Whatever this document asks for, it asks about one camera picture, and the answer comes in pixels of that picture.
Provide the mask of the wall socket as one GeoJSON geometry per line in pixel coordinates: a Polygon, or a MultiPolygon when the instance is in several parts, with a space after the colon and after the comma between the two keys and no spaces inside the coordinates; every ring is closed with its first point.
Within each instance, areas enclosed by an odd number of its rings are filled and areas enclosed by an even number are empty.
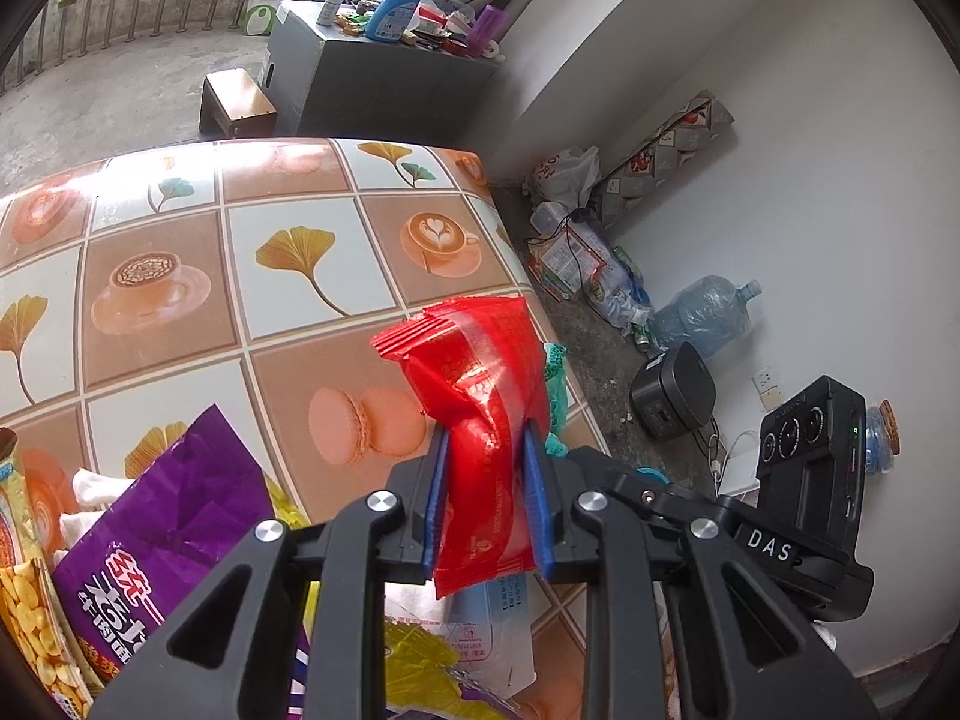
{"type": "Polygon", "coordinates": [[[784,403],[781,387],[779,387],[778,374],[771,367],[763,367],[752,376],[755,390],[761,406],[766,413],[775,411],[784,403]]]}

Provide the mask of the grey cabinet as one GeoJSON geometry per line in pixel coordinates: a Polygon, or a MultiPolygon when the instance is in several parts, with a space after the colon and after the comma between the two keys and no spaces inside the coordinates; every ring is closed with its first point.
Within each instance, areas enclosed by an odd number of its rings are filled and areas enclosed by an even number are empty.
{"type": "Polygon", "coordinates": [[[320,26],[320,6],[286,0],[270,32],[260,87],[277,137],[457,145],[498,65],[320,26]]]}

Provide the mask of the purple snack bag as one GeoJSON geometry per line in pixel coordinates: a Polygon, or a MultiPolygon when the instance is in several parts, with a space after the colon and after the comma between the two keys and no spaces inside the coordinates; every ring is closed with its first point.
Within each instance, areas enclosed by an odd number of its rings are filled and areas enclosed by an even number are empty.
{"type": "Polygon", "coordinates": [[[70,546],[52,582],[107,683],[257,523],[308,519],[210,406],[70,546]]]}

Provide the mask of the patterned tablecloth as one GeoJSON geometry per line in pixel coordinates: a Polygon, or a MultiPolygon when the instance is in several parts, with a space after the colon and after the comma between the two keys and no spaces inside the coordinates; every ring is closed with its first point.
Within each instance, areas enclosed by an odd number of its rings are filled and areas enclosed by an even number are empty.
{"type": "MultiPolygon", "coordinates": [[[[18,437],[50,578],[206,408],[308,519],[384,488],[436,426],[371,337],[460,296],[521,296],[555,335],[475,156],[359,140],[228,140],[124,154],[2,202],[2,429],[18,437]]],[[[550,400],[545,454],[599,444],[550,400]]],[[[587,589],[527,577],[535,681],[501,699],[459,668],[444,598],[386,583],[379,718],[583,715],[587,589]]],[[[2,622],[2,712],[64,718],[2,622]]]]}

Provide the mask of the black rice cooker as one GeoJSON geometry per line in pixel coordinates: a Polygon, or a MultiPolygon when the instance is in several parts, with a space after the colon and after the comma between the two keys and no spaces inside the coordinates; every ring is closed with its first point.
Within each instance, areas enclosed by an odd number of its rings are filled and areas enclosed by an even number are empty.
{"type": "Polygon", "coordinates": [[[652,440],[669,442],[711,421],[716,405],[715,381],[695,346],[684,341],[636,372],[630,405],[652,440]]]}

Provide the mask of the white green paper bag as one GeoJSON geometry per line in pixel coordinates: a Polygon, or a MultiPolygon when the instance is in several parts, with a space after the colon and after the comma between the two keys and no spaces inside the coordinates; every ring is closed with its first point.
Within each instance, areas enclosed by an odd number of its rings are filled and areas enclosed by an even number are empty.
{"type": "Polygon", "coordinates": [[[247,0],[239,29],[244,36],[268,36],[278,23],[278,12],[286,0],[247,0]]]}

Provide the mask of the blue white box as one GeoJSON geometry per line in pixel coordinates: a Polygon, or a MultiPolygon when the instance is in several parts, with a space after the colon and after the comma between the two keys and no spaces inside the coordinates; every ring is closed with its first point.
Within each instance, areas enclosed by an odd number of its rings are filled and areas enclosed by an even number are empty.
{"type": "Polygon", "coordinates": [[[446,637],[459,668],[501,699],[535,681],[532,621],[524,574],[478,583],[444,598],[446,637]]]}

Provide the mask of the empty water jug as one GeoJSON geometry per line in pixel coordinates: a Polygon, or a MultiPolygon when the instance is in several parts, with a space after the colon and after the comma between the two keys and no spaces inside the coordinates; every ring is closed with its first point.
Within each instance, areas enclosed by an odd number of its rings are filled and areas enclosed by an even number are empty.
{"type": "Polygon", "coordinates": [[[651,341],[661,349],[688,343],[703,359],[711,359],[747,337],[752,328],[748,303],[760,294],[757,280],[737,286],[718,275],[700,278],[649,317],[651,341]]]}

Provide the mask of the yellow snack bag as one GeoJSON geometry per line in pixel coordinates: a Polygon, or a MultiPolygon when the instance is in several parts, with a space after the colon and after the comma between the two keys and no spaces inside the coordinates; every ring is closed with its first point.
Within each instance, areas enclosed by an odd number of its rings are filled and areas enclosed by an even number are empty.
{"type": "Polygon", "coordinates": [[[18,437],[2,429],[2,622],[26,667],[64,718],[86,718],[98,678],[86,665],[52,588],[34,528],[18,437]]]}

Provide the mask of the white water dispenser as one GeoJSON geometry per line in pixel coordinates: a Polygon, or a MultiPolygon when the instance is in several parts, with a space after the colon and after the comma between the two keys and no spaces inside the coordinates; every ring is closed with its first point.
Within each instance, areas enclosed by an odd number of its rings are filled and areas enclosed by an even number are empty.
{"type": "Polygon", "coordinates": [[[739,497],[758,489],[758,450],[760,438],[757,431],[742,431],[731,444],[721,445],[718,458],[711,461],[711,473],[719,494],[739,497]]]}

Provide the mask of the white plastic bag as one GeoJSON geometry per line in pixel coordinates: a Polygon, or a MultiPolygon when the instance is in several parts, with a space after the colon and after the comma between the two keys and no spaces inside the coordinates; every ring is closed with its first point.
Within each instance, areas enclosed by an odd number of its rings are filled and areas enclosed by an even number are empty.
{"type": "Polygon", "coordinates": [[[527,192],[542,202],[556,202],[566,210],[587,205],[590,192],[601,177],[601,155],[597,146],[562,149],[545,158],[526,177],[527,192]]]}

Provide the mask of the red snack wrapper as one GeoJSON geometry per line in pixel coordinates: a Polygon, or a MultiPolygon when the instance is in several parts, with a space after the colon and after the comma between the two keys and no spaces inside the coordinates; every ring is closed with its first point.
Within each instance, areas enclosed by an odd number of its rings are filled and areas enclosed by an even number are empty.
{"type": "Polygon", "coordinates": [[[521,296],[460,296],[376,333],[421,410],[448,433],[436,594],[535,567],[524,511],[524,427],[550,431],[544,345],[521,296]]]}

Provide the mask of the purple cup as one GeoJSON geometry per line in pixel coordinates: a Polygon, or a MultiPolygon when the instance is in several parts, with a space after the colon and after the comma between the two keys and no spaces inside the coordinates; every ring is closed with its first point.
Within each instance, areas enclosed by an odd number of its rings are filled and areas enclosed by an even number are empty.
{"type": "Polygon", "coordinates": [[[475,18],[466,36],[467,54],[470,57],[482,57],[491,41],[505,24],[506,13],[493,5],[485,5],[475,18]]]}

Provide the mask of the pile of floor trash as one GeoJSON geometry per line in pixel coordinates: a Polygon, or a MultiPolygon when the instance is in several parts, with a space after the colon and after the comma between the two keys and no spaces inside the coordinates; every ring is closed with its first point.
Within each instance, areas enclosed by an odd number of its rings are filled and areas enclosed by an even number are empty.
{"type": "Polygon", "coordinates": [[[646,327],[651,302],[641,278],[605,242],[581,208],[539,203],[530,215],[534,238],[527,239],[532,270],[558,299],[583,298],[597,316],[634,337],[646,327]]]}

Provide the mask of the small wooden stool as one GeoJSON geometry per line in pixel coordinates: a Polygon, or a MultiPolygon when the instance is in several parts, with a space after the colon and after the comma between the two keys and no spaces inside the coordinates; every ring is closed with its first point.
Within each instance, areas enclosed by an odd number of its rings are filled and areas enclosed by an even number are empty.
{"type": "Polygon", "coordinates": [[[205,140],[270,138],[277,110],[244,68],[212,71],[203,78],[199,133],[205,140]]]}

